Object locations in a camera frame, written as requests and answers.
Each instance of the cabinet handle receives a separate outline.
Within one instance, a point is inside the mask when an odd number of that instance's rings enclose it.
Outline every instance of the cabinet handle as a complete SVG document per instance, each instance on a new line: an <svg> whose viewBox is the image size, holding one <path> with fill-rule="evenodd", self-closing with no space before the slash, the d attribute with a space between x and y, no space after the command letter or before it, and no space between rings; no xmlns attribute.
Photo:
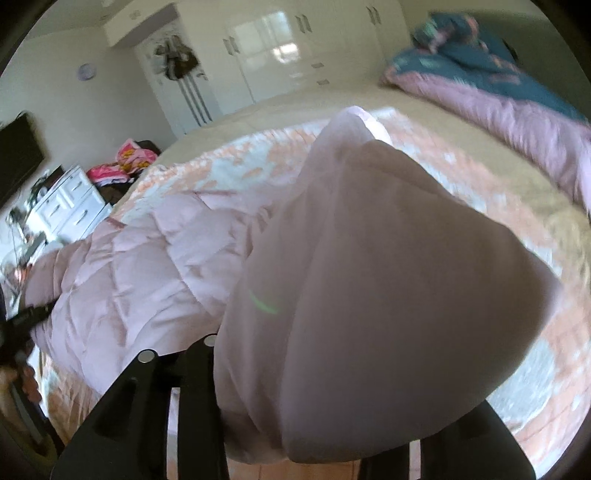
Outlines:
<svg viewBox="0 0 591 480"><path fill-rule="evenodd" d="M227 38L223 39L223 44L225 45L226 50L228 51L228 55L234 56L234 54L232 53L232 46L230 45L230 41Z"/></svg>
<svg viewBox="0 0 591 480"><path fill-rule="evenodd" d="M232 44L232 48L236 53L240 53L240 49L238 48L238 44L236 43L236 39L234 37L230 37L230 43Z"/></svg>
<svg viewBox="0 0 591 480"><path fill-rule="evenodd" d="M304 24L301 22L301 18L298 17L297 15L295 16L295 19L297 20L297 25L298 27L300 27L300 31L302 33L306 33L305 29L304 29Z"/></svg>
<svg viewBox="0 0 591 480"><path fill-rule="evenodd" d="M372 23L372 25L375 25L374 13L371 11L370 7L365 8L367 8L369 12L369 21Z"/></svg>
<svg viewBox="0 0 591 480"><path fill-rule="evenodd" d="M74 222L74 225L78 225L82 220L84 220L84 217L87 214L88 214L88 210L84 210L84 212L82 212L82 215L80 215L80 218L78 218L78 220Z"/></svg>
<svg viewBox="0 0 591 480"><path fill-rule="evenodd" d="M304 19L304 23L306 25L306 30L310 33L312 33L312 29L310 28L310 22L308 22L308 17L305 15L301 16Z"/></svg>
<svg viewBox="0 0 591 480"><path fill-rule="evenodd" d="M379 12L378 12L377 8L373 7L373 9L374 9L376 22L378 22L381 25L382 24L382 17L379 16Z"/></svg>

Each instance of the wall-mounted tv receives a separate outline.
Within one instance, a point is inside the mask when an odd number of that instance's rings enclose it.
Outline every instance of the wall-mounted tv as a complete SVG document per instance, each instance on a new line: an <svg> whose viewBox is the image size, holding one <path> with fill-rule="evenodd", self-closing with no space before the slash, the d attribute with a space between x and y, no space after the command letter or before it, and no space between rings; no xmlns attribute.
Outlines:
<svg viewBox="0 0 591 480"><path fill-rule="evenodd" d="M0 207L39 168L43 152L35 138L31 118L22 113L0 128Z"/></svg>

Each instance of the pink cloth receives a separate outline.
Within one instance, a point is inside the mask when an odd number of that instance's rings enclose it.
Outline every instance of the pink cloth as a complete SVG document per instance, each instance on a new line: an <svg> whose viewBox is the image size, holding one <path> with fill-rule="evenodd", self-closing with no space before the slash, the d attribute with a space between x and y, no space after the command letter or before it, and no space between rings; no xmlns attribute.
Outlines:
<svg viewBox="0 0 591 480"><path fill-rule="evenodd" d="M88 169L86 175L92 183L99 187L111 183L127 183L131 180L131 177L121 170L119 164L97 165Z"/></svg>
<svg viewBox="0 0 591 480"><path fill-rule="evenodd" d="M517 101L438 75L388 75L388 83L474 122L533 160L575 203L591 210L591 127L535 102Z"/></svg>
<svg viewBox="0 0 591 480"><path fill-rule="evenodd" d="M116 161L124 172L131 174L150 166L156 158L156 153L141 148L130 138L119 148Z"/></svg>
<svg viewBox="0 0 591 480"><path fill-rule="evenodd" d="M438 431L521 363L560 283L376 137L348 109L292 189L171 195L48 254L24 301L59 300L34 340L104 393L139 351L221 323L217 400L248 462L356 459Z"/></svg>

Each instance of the wardrobe door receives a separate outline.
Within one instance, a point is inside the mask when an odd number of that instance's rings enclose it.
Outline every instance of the wardrobe door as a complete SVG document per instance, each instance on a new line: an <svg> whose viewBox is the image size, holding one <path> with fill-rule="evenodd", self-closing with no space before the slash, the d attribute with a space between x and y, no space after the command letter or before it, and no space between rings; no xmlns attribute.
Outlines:
<svg viewBox="0 0 591 480"><path fill-rule="evenodd" d="M402 7L397 0L368 0L387 61L412 46Z"/></svg>
<svg viewBox="0 0 591 480"><path fill-rule="evenodd" d="M183 1L176 8L191 47L198 53L209 85L224 115L252 105L254 100L240 65L228 46L228 34L218 0Z"/></svg>
<svg viewBox="0 0 591 480"><path fill-rule="evenodd" d="M346 51L335 0L297 0L296 27L303 30L313 57Z"/></svg>
<svg viewBox="0 0 591 480"><path fill-rule="evenodd" d="M228 44L256 102L291 92L300 52L287 4L221 0Z"/></svg>
<svg viewBox="0 0 591 480"><path fill-rule="evenodd" d="M346 52L359 77L378 80L385 59L378 40L375 14L363 0L336 0L346 42Z"/></svg>

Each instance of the bedding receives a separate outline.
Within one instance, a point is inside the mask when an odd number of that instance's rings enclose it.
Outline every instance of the bedding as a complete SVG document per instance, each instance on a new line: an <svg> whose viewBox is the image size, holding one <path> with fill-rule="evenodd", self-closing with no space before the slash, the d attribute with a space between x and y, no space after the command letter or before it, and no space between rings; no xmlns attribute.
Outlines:
<svg viewBox="0 0 591 480"><path fill-rule="evenodd" d="M246 152L248 157L248 150L259 148L263 141L268 145L260 147L261 163L266 162L267 156L263 154L267 149L271 157L273 152L277 153L274 164L281 166L293 159L293 164L297 165L305 158L311 140L326 124L325 121L309 120L327 118L351 103L366 109L395 105L406 113L403 115L391 108L376 113L394 145L428 168L455 195L473 206L484 208L487 215L509 225L539 256L554 265L555 272L566 285L570 306L550 323L526 363L496 393L501 395L496 401L505 402L505 411L499 407L497 411L516 435L540 476L564 451L589 408L589 382L583 368L589 362L591 235L583 212L575 209L522 157L487 133L431 103L396 90L351 85L322 92L300 92L256 105L225 118L219 125L180 140L148 169L118 205L114 217L126 217L132 221L134 211L143 203L152 202L152 197L164 196L187 186L202 186L204 181L217 181L221 178L218 173L227 181L235 182L234 188L241 188L243 181L256 181L260 171L252 163L253 158L246 158L252 168L242 175L225 176L232 171L233 155L244 158ZM429 130L419 126L417 120ZM264 132L264 135L253 134L273 126L287 127L294 121L308 123ZM213 152L216 147L241 135L246 136ZM223 163L223 168L212 170L211 165L217 162ZM291 168L293 166L286 166L285 170ZM258 180L265 180L273 169L261 170ZM59 369L56 373L56 367L46 357L43 362L42 386L44 394L50 394L52 419L65 425L64 430L69 427L73 431L77 425L69 423L70 412L77 411L77 405L85 405L80 409L87 410L86 405L92 404L88 398L94 396L89 393L88 386L73 380L75 375ZM530 372L534 372L536 381L523 381L528 379ZM517 409L513 411L506 408L507 402L515 396L528 398L525 408L521 405L516 405ZM344 466L330 469L320 465L283 463L252 468L232 463L230 470L234 471L236 478L246 475L248 478L287 479L297 473L328 475L328 471L334 473L332 478L352 478L352 468Z"/></svg>
<svg viewBox="0 0 591 480"><path fill-rule="evenodd" d="M354 460L435 434L517 368L561 285L390 142L349 108L293 187L169 195L45 255L23 290L25 305L57 298L35 343L102 394L138 352L185 350L221 321L217 401L227 451L248 463ZM358 393L340 402L329 378Z"/></svg>
<svg viewBox="0 0 591 480"><path fill-rule="evenodd" d="M464 14L432 14L382 82L430 99L533 160L591 208L591 128L583 115L515 65L499 38Z"/></svg>

